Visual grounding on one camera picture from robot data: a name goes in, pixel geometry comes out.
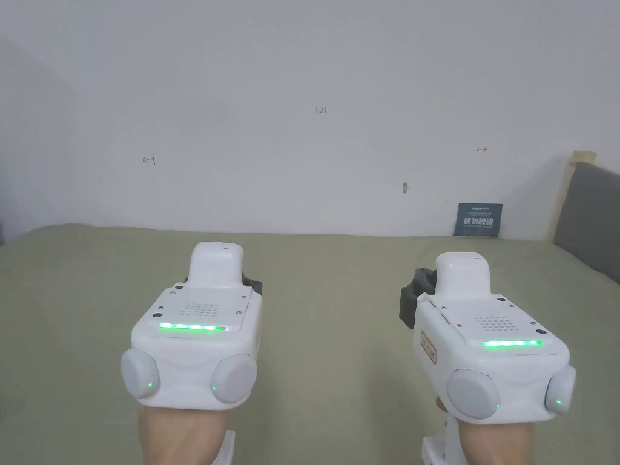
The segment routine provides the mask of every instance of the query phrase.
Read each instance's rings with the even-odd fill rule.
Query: white plastic casing
[[[122,371],[142,404],[228,410],[249,397],[262,297],[242,284],[242,259],[237,244],[201,242],[187,282],[166,289],[134,326]]]
[[[547,408],[546,395],[556,373],[553,391],[572,395],[575,376],[564,374],[566,344],[516,304],[491,294],[481,255],[441,254],[436,264],[435,295],[418,297],[414,353],[448,412],[476,424],[540,422],[561,413]],[[483,345],[507,341],[526,344]]]

